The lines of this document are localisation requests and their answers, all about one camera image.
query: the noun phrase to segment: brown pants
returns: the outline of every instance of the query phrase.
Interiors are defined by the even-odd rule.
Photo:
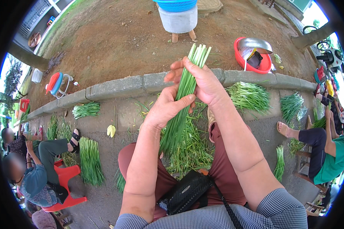
[[[215,142],[215,154],[212,166],[209,174],[214,178],[215,183],[219,187],[223,196],[227,200],[228,204],[240,204],[244,205],[247,200],[243,194],[241,185],[239,184],[238,178],[232,164],[229,162],[226,149],[224,147],[223,139],[220,134],[217,123],[214,123],[214,128],[211,131],[212,140]],[[127,169],[134,153],[136,143],[131,143],[125,146],[118,154],[118,164],[120,167],[121,174],[126,179]],[[156,202],[166,194],[175,184],[177,180],[172,177],[161,160],[158,160],[158,175],[156,182]],[[223,204],[218,193],[214,187],[208,190],[208,206],[215,204]],[[195,203],[191,209],[198,208],[199,204]],[[154,221],[160,217],[166,216],[166,211],[156,204],[154,211]]]

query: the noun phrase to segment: metal bowl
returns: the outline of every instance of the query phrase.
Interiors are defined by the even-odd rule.
[[[239,50],[241,47],[254,47],[256,51],[260,54],[272,54],[273,49],[269,42],[260,39],[260,38],[253,38],[253,37],[246,37],[242,38],[238,44],[237,49]]]

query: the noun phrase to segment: scooter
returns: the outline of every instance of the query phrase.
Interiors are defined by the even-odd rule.
[[[334,75],[338,71],[344,73],[344,62],[339,50],[335,48],[328,48],[321,56],[317,56],[316,59],[325,62],[328,71],[331,75]]]

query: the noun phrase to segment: checkered sleeve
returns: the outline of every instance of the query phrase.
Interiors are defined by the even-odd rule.
[[[139,229],[148,225],[148,222],[138,215],[124,213],[116,221],[115,229]]]
[[[275,228],[308,228],[306,209],[284,188],[268,194],[256,212],[270,218]]]

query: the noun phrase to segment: red plastic stool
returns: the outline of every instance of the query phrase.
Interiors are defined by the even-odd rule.
[[[22,112],[27,111],[28,105],[29,105],[29,99],[21,98],[19,100],[19,110],[21,110]]]
[[[56,173],[59,175],[59,181],[60,185],[66,188],[66,190],[69,192],[68,197],[65,199],[64,204],[54,204],[51,207],[42,207],[42,209],[45,212],[54,212],[54,211],[59,211],[67,207],[72,207],[74,205],[80,204],[82,202],[87,201],[87,197],[81,197],[81,198],[72,198],[70,195],[69,187],[68,187],[68,182],[71,178],[74,176],[78,175],[80,173],[80,167],[78,165],[74,165],[71,167],[66,167],[66,168],[59,168],[59,166],[62,165],[62,159],[55,162],[54,168]]]

